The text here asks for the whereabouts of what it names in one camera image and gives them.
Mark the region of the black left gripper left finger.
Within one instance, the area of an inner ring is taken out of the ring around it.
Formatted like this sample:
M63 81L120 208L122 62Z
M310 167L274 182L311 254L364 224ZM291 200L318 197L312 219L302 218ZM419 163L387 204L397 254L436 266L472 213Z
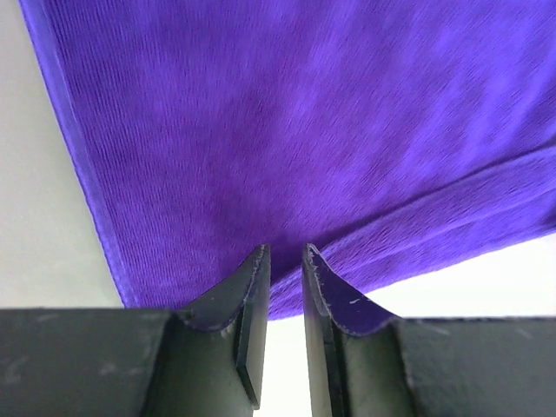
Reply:
M270 251L184 308L1 313L4 416L250 416L261 405Z

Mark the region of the purple towel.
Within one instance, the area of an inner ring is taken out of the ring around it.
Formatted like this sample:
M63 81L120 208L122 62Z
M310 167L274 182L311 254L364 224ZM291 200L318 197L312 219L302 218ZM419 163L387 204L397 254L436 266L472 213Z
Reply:
M555 229L552 1L24 1L122 303L261 244L367 292Z

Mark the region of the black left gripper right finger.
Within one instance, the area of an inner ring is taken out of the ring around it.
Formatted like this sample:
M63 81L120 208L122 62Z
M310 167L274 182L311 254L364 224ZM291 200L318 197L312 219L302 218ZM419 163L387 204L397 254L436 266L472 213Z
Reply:
M302 256L315 416L552 416L552 317L402 318Z

